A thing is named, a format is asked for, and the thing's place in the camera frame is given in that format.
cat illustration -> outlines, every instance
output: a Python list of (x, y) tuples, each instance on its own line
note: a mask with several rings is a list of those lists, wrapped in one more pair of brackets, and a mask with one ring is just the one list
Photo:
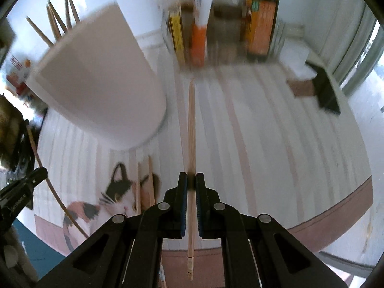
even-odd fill
[[(146, 175), (140, 180), (142, 211), (150, 207), (148, 179), (149, 177)], [(153, 188), (156, 199), (160, 188), (160, 180), (156, 174), (153, 174)], [(136, 182), (128, 179), (125, 165), (119, 162), (105, 193), (101, 193), (98, 205), (76, 201), (72, 202), (67, 209), (85, 233), (91, 235), (116, 214), (124, 214), (126, 217), (137, 215), (135, 192)], [(85, 240), (84, 235), (74, 226), (67, 215), (64, 216), (63, 231), (71, 252)]]

bottle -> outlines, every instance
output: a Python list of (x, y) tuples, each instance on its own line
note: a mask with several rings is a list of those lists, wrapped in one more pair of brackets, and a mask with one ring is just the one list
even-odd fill
[(279, 0), (246, 0), (245, 41), (250, 62), (266, 61)]

